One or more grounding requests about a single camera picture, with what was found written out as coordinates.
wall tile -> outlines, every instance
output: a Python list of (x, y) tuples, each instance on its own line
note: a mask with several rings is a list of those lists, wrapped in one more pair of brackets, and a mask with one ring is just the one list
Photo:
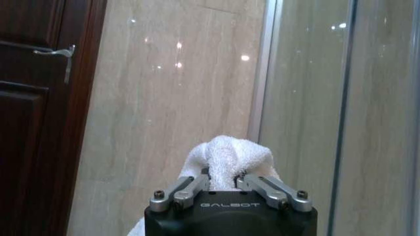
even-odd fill
[(245, 138), (264, 2), (237, 1), (108, 0), (68, 235), (125, 235), (190, 148)]

white towel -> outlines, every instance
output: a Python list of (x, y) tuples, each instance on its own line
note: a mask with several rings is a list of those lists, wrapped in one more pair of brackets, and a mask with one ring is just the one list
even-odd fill
[[(233, 178), (244, 170), (258, 176), (278, 178), (269, 149), (248, 140), (222, 135), (190, 150), (178, 176), (196, 177), (205, 167), (209, 167), (209, 189), (216, 191), (237, 190)], [(144, 236), (144, 218), (128, 236)]]

wooden door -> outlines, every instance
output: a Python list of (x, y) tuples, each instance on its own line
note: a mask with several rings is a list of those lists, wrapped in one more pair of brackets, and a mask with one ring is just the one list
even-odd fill
[(65, 234), (104, 8), (0, 0), (0, 235)]

silver door handle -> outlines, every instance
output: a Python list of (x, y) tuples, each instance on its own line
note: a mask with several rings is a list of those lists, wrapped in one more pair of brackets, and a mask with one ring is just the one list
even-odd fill
[(41, 52), (38, 50), (33, 50), (33, 53), (37, 55), (44, 55), (44, 56), (53, 56), (53, 55), (61, 55), (66, 57), (66, 67), (65, 67), (65, 77), (64, 77), (64, 83), (68, 84), (68, 80), (70, 78), (70, 70), (72, 70), (72, 56), (74, 53), (76, 46), (72, 45), (69, 46), (68, 49), (61, 49), (57, 51), (52, 52)]
[(69, 46), (68, 49), (61, 49), (61, 50), (52, 51), (52, 52), (41, 52), (38, 50), (33, 50), (33, 53), (38, 54), (38, 55), (45, 55), (45, 56), (62, 55), (66, 58), (72, 58), (73, 53), (74, 53), (74, 49), (76, 49), (76, 46), (72, 45), (72, 46)]

glass shower door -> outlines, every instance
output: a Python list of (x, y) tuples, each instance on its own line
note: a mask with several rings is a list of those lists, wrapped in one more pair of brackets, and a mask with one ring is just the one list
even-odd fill
[(257, 140), (320, 236), (413, 235), (418, 1), (276, 4)]

